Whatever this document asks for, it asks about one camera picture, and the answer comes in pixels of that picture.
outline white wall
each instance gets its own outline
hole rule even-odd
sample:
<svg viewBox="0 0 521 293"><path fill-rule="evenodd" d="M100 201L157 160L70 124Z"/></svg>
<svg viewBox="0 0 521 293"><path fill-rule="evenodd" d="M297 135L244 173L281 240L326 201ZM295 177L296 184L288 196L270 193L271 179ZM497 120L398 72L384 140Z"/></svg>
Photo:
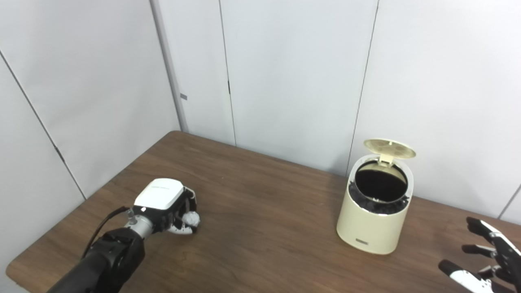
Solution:
<svg viewBox="0 0 521 293"><path fill-rule="evenodd" d="M0 292L26 292L7 265L83 197L0 57Z"/></svg>
<svg viewBox="0 0 521 293"><path fill-rule="evenodd" d="M2 1L0 32L86 196L179 129L148 1Z"/></svg>
<svg viewBox="0 0 521 293"><path fill-rule="evenodd" d="M376 0L222 0L237 146L345 174Z"/></svg>
<svg viewBox="0 0 521 293"><path fill-rule="evenodd" d="M154 0L177 104L191 134L235 145L218 0Z"/></svg>
<svg viewBox="0 0 521 293"><path fill-rule="evenodd" d="M405 142L416 196L497 217L521 182L520 15L514 0L380 0L350 165L367 138Z"/></svg>

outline black cable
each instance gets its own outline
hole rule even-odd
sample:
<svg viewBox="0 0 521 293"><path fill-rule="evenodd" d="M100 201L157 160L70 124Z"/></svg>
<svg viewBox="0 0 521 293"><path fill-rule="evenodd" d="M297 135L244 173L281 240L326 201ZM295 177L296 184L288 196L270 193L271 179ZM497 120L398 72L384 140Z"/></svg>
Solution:
<svg viewBox="0 0 521 293"><path fill-rule="evenodd" d="M87 247L85 247L85 251L83 252L82 256L81 256L81 259L83 259L85 257L85 255L87 255L87 252L89 251L89 249L91 248L92 246L92 242L94 242L94 238L96 238L96 236L98 235L98 233L100 232L101 228L103 228L103 225L105 225L105 223L110 220L111 218L113 218L114 216L118 215L118 214L121 214L122 212L125 212L127 210L129 210L130 208L129 207L126 207L126 206L122 206L120 208L118 208L117 210L111 212L110 214L108 214L104 219L103 221L101 221L101 223L98 225L98 228L96 228L96 231L94 231L94 233L92 234L92 237L91 239L89 240L89 243L87 243Z"/></svg>

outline trash can opening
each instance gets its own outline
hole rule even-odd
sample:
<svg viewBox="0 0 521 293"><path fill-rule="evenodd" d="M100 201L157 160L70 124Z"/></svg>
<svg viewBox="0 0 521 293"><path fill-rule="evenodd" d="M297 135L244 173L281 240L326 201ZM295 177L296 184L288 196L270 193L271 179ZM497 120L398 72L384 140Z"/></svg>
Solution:
<svg viewBox="0 0 521 293"><path fill-rule="evenodd" d="M393 202L407 191L402 170L396 165L385 167L377 162L362 165L355 174L355 183L363 195L376 201Z"/></svg>

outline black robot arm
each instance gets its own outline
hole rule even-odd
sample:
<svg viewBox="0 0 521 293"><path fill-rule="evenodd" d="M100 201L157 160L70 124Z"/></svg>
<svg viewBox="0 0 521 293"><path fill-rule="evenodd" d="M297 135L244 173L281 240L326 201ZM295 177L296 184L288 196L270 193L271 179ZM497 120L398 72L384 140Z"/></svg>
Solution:
<svg viewBox="0 0 521 293"><path fill-rule="evenodd" d="M200 222L193 190L173 179L155 179L128 210L124 228L106 232L47 293L117 293L145 258L144 240L153 233L192 234ZM103 220L127 208L119 208Z"/></svg>

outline panel seam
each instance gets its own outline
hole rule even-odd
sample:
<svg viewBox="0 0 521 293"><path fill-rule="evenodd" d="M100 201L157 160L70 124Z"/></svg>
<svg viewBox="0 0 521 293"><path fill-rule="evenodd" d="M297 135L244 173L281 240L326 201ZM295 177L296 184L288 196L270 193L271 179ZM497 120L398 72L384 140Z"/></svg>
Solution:
<svg viewBox="0 0 521 293"><path fill-rule="evenodd" d="M233 126L233 139L235 141L235 146L237 146L237 136L235 134L235 119L233 118L233 103L232 103L232 99L231 99L231 90L230 90L230 73L228 71L228 54L226 52L225 25L224 25L224 21L222 20L221 0L219 0L219 13L221 16L222 44L225 48L226 77L228 78L228 94L230 96L230 110L231 110L231 123Z"/></svg>
<svg viewBox="0 0 521 293"><path fill-rule="evenodd" d="M501 219L501 217L503 216L503 214L506 212L506 210L508 210L508 207L510 206L510 204L512 204L512 202L514 201L514 199L517 197L517 195L519 194L519 191L521 190L521 184L519 185L519 187L517 187L516 191L514 192L514 194L512 195L512 197L510 198L510 200L506 203L506 206L503 208L503 210L501 211L501 213L499 214L498 216L498 219Z"/></svg>
<svg viewBox="0 0 521 293"><path fill-rule="evenodd" d="M160 13L160 8L158 7L158 5L156 6L154 4L154 1L155 0L150 0L150 8L151 8L151 11L152 11L152 18L154 19L154 25L156 27L156 33L157 33L157 38L159 40L159 47L161 48L161 54L163 56L163 63L165 64L165 69L166 69L166 75L167 75L167 78L168 78L168 84L170 86L170 93L172 94L172 99L173 99L173 105L174 107L176 108L176 114L177 114L177 121L179 122L179 127L181 128L181 131L182 132L188 132L188 128L187 128L187 125L186 123L183 123L183 120L181 119L181 117L184 117L181 112L181 107L180 107L180 102L177 100L177 95L176 95L176 90L175 90L175 87L174 87L174 82L173 82L173 74L172 74L172 69L170 68L170 65L168 63L168 50L167 50L167 44L166 44L166 41L163 40L163 34L162 34L162 31L161 31L161 28L160 28L160 16L158 15Z"/></svg>
<svg viewBox="0 0 521 293"><path fill-rule="evenodd" d="M358 114L360 113L360 104L362 103L362 94L364 92L364 84L365 84L365 77L367 74L367 65L369 64L369 56L371 54L371 45L373 44L373 35L375 34L375 25L376 25L376 17L378 15L378 7L380 5L380 0L376 3L376 10L375 10L375 19L373 20L373 30L371 31L371 39L369 40L369 49L367 50L367 59L365 61L365 69L364 69L364 78L362 79L362 88L360 88L360 97L358 99L358 107L356 109L356 116L355 116L355 125L353 127L353 137L351 138L351 146L349 148L349 157L348 157L348 165L345 170L345 176L347 177L349 174L349 163L351 161L351 153L353 151L353 143L355 140L355 133L356 133L356 125L358 123Z"/></svg>
<svg viewBox="0 0 521 293"><path fill-rule="evenodd" d="M29 103L29 106L31 107L34 115L36 116L36 118L38 119L38 122L40 123L40 125L42 126L43 128L43 131L45 132L45 134L47 135L47 138L49 138L49 141L51 142L51 144L53 145L54 147L54 150L58 153L61 161L63 162L63 164L65 165L65 168L67 169L67 172L69 173L70 177L72 178L72 181L74 181L74 183L76 184L76 187L78 188L78 190L80 191L81 193L81 196L83 197L84 200L87 200L87 198L85 197L85 194L83 193L83 191L81 190L80 188L80 185L78 184L78 181L76 180L76 178L74 177L74 175L72 174L72 171L70 170L69 166L67 165L67 162L65 162L65 159L63 158L63 156L61 156L61 153L58 151L59 148L56 146L56 144L54 143L53 139L51 138L51 135L49 134L49 131L47 131L47 128L45 127L45 125L43 124L43 121L41 120L40 116L38 115L38 113L36 112L36 109L34 108L33 104L31 103L31 100L29 100L29 98L27 97L27 94L25 92L25 90L23 89L22 85L20 84L20 81L18 80L18 78L16 77L13 69L11 68L11 66L9 65L9 63L7 62L7 59L5 58L4 54L2 53L2 51L0 50L0 56L2 57L2 60L4 61L4 63L6 64L7 66L7 69L9 69L9 72L11 73L11 75L13 76L16 84L18 85L18 88L20 89L20 91L22 92L23 96L25 97L27 103Z"/></svg>

